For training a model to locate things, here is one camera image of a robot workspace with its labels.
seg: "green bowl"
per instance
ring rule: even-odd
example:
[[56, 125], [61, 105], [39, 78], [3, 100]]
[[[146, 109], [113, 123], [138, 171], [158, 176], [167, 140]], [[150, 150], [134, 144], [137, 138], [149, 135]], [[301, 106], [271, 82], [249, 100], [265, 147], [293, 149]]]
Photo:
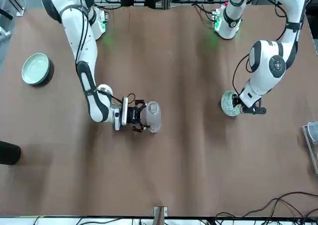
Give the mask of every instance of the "green bowl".
[[49, 58], [43, 53], [31, 55], [22, 67], [22, 79], [29, 85], [43, 82], [50, 71]]
[[240, 114], [240, 109], [241, 109], [241, 105], [233, 107], [233, 100], [232, 100], [233, 95], [237, 95], [237, 93], [229, 90], [223, 93], [221, 98], [222, 111], [229, 117], [236, 117], [238, 114]]

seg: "table surface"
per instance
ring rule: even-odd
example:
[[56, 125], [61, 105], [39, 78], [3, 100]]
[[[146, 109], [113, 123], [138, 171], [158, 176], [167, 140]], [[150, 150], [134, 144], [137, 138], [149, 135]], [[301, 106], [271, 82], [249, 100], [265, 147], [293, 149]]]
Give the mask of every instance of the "table surface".
[[[214, 35], [194, 7], [111, 12], [98, 41], [95, 76], [114, 95], [159, 102], [161, 131], [138, 134], [91, 121], [63, 26], [44, 10], [16, 22], [0, 74], [0, 138], [23, 150], [0, 166], [0, 215], [235, 215], [291, 191], [318, 193], [301, 126], [318, 115], [317, 55], [305, 22], [299, 53], [263, 97], [266, 115], [229, 118], [220, 109], [239, 60], [259, 39], [278, 37], [284, 20], [271, 6], [247, 7], [231, 41]], [[23, 62], [43, 52], [54, 64], [43, 87], [26, 85]], [[249, 75], [241, 65], [235, 84]], [[317, 199], [292, 195], [300, 211]], [[270, 209], [254, 216], [269, 216]], [[292, 217], [285, 206], [275, 216]]]

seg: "clear plastic cup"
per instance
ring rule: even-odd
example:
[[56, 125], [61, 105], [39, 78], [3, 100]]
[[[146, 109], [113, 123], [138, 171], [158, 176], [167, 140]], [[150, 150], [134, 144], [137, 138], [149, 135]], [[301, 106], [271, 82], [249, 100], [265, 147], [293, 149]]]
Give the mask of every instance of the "clear plastic cup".
[[146, 121], [149, 130], [156, 133], [161, 128], [161, 109], [157, 102], [149, 102], [146, 106]]
[[318, 122], [309, 122], [308, 132], [313, 142], [318, 142]]

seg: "transparent cup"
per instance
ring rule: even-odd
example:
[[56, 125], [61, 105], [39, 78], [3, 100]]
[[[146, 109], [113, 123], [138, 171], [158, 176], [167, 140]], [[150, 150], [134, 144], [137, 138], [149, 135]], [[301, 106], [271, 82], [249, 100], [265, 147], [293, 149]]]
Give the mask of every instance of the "transparent cup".
[[152, 133], [157, 133], [161, 128], [161, 109], [157, 102], [149, 102], [146, 106], [146, 122]]

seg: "white robot link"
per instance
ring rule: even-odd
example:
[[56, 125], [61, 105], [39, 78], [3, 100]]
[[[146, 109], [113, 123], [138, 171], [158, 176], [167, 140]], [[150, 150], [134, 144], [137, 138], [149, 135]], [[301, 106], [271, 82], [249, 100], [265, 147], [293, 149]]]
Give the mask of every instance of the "white robot link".
[[94, 0], [41, 0], [48, 15], [63, 24], [70, 43], [76, 72], [85, 94], [88, 112], [95, 122], [113, 122], [115, 130], [133, 124], [133, 130], [142, 132], [149, 126], [141, 123], [141, 111], [146, 107], [143, 100], [133, 100], [128, 106], [128, 97], [112, 103], [112, 89], [105, 84], [96, 87], [94, 71], [97, 59], [96, 40], [105, 33], [105, 12], [94, 6]]
[[[260, 107], [262, 95], [268, 93], [282, 79], [296, 57], [298, 38], [304, 19], [305, 0], [276, 1], [286, 9], [284, 33], [280, 41], [279, 39], [257, 41], [247, 55], [252, 76], [242, 91], [233, 96], [233, 106], [241, 105], [243, 113], [266, 113], [266, 109]], [[227, 40], [235, 36], [245, 6], [246, 0], [229, 0], [226, 7], [221, 6], [213, 12], [213, 28], [219, 36]]]

